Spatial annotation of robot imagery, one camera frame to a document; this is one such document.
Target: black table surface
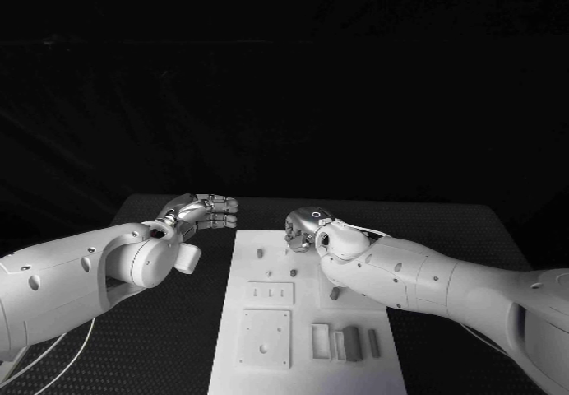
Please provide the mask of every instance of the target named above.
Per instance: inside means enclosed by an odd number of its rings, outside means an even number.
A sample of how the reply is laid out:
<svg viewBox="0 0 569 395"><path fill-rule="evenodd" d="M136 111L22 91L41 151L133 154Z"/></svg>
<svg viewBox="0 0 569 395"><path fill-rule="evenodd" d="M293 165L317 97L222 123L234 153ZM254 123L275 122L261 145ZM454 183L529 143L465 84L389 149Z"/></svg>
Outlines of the black table surface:
<svg viewBox="0 0 569 395"><path fill-rule="evenodd" d="M153 220L177 195L136 194L111 225ZM238 230L284 230L300 207L327 208L349 224L412 240L451 257L509 270L532 270L487 206L236 197ZM232 229L200 230L196 271L172 271L163 284L97 318L75 364L43 394L206 394L218 344L235 243ZM543 395L516 363L450 319L388 309L409 395ZM0 390L35 394L69 364L91 323L74 329L30 371ZM33 347L22 369L55 340Z"/></svg>

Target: white robotic arm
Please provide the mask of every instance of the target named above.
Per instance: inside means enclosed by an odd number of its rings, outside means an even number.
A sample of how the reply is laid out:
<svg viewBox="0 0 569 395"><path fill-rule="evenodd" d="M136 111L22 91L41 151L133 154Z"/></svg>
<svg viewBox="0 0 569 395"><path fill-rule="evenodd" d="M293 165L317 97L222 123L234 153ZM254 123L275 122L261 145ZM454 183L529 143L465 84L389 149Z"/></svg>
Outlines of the white robotic arm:
<svg viewBox="0 0 569 395"><path fill-rule="evenodd" d="M0 259L0 360L66 333L160 284L175 267L192 274L199 229L236 226L238 201L186 194L154 221L131 223L16 251Z"/></svg>
<svg viewBox="0 0 569 395"><path fill-rule="evenodd" d="M569 269L513 272L460 261L412 241L347 225L321 207L287 217L288 242L314 245L334 285L393 309L481 332L552 395L569 395ZM385 237L375 240L368 233Z"/></svg>

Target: black backdrop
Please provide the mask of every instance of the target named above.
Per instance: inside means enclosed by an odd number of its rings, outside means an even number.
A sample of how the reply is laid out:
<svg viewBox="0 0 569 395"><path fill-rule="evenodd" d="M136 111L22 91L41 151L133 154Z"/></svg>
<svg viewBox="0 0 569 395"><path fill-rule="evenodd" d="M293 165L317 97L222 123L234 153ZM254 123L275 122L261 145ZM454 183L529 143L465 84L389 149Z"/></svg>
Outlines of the black backdrop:
<svg viewBox="0 0 569 395"><path fill-rule="evenodd" d="M192 192L486 204L533 266L566 266L568 5L26 7L0 254L105 227L131 193Z"/></svg>

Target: black curtain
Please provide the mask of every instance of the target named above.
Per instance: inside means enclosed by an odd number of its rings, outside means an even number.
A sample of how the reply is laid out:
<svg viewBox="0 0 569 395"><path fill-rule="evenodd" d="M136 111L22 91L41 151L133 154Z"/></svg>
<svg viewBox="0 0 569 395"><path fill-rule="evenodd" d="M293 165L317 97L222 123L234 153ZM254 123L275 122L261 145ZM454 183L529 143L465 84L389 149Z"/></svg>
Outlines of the black curtain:
<svg viewBox="0 0 569 395"><path fill-rule="evenodd" d="M5 13L0 253L190 192L486 204L566 266L568 6L228 7Z"/></svg>

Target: white platform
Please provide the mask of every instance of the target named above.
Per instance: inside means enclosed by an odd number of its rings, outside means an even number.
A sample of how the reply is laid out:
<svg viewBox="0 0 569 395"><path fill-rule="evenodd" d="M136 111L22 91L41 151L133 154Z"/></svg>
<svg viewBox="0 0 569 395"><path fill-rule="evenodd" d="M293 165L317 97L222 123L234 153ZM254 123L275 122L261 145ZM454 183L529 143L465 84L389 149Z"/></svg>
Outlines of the white platform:
<svg viewBox="0 0 569 395"><path fill-rule="evenodd" d="M258 249L264 257L258 258ZM392 327L382 304L375 305L360 295L344 298L344 305L320 300L320 289L329 289L316 251L285 254L285 232L280 230L239 230L235 240L231 274L225 293L222 323L219 325L218 349L211 372L211 395L316 395L316 394L389 394L406 395L398 352L392 338ZM291 277L291 269L298 274ZM293 282L294 305L270 306L247 301L248 283ZM291 311L291 354L290 369L242 366L245 310ZM330 328L332 360L314 360L311 354L311 325L324 323ZM359 327L365 360L359 363L339 362L334 332L346 326ZM368 329L375 329L379 340L378 359L372 358Z"/></svg>

